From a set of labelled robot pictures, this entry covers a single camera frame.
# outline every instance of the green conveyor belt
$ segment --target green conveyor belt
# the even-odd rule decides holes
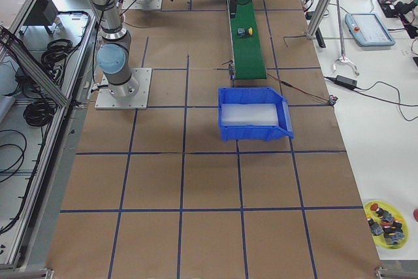
[[[247,3],[249,0],[238,0]],[[231,21],[231,35],[234,51],[235,78],[237,80],[254,80],[266,78],[266,67],[261,52],[259,32],[255,21],[253,2],[238,5],[236,16]],[[253,36],[238,37],[238,28],[253,28]]]

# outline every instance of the white table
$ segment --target white table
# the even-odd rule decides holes
[[[336,0],[331,0],[330,3],[336,4]],[[318,0],[314,0],[313,6],[309,10],[315,10],[317,4]],[[376,13],[381,18],[381,21],[385,24],[387,29],[403,28],[403,25],[399,19],[385,17],[382,10],[380,9],[380,6],[378,5],[378,0],[340,0],[340,6],[350,13]],[[322,32],[322,36],[325,39],[340,38],[340,33],[338,30],[337,7],[336,5],[329,5],[328,10],[329,15],[324,17],[321,21],[321,24],[319,25],[319,28]],[[344,22],[344,16],[346,15],[346,12],[344,12],[344,10],[341,10],[341,15],[343,20],[342,25],[344,30],[344,38],[351,39],[352,36],[348,31],[346,23]],[[394,32],[391,33],[391,35],[395,40],[409,38],[406,32]]]
[[[353,78],[368,88],[381,80],[399,88],[402,102],[418,104],[418,67],[412,60],[411,39],[399,39],[388,50],[364,50],[354,40],[346,40],[346,51],[360,76],[348,66],[331,72],[333,60],[340,55],[337,39],[326,40],[327,48],[317,47],[324,76],[337,74]],[[409,228],[409,241],[398,250],[378,247],[380,259],[418,259],[418,223],[413,210],[418,208],[418,119],[406,122],[396,105],[358,95],[327,82],[330,94],[338,97],[335,113],[363,203],[381,199],[403,214]],[[370,95],[397,101],[396,92],[378,86]],[[408,118],[418,116],[418,107],[402,108]]]

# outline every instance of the white foam insert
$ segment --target white foam insert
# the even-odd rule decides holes
[[[222,104],[223,125],[275,125],[279,119],[275,104]]]

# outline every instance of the yellow plate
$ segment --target yellow plate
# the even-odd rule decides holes
[[[387,210],[388,212],[392,214],[395,220],[398,220],[399,222],[401,222],[402,230],[405,234],[404,240],[400,240],[399,244],[396,244],[396,245],[387,245],[385,238],[383,237],[383,234],[373,235],[374,244],[381,246],[382,248],[388,248],[390,250],[395,250],[395,249],[403,247],[406,241],[408,241],[408,226],[406,225],[404,217],[400,214],[399,210],[397,210],[394,206],[390,205],[389,203],[386,203],[384,201],[370,201],[367,204],[365,204],[364,211],[366,212],[366,216],[371,217],[378,224],[381,223],[381,219],[378,217],[376,212],[370,209],[370,206],[372,206],[374,203],[379,204],[380,208]]]

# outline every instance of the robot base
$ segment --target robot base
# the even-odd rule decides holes
[[[151,84],[151,68],[132,68],[132,75],[139,82],[139,91],[131,97],[114,97],[107,88],[99,90],[95,108],[97,110],[146,109]],[[102,85],[108,81],[103,76]]]
[[[128,8],[131,3],[135,0],[123,0],[122,10]],[[163,4],[163,0],[151,0],[149,3],[134,3],[129,10],[137,9],[137,10],[144,10],[144,11],[157,11],[161,10],[161,5]]]

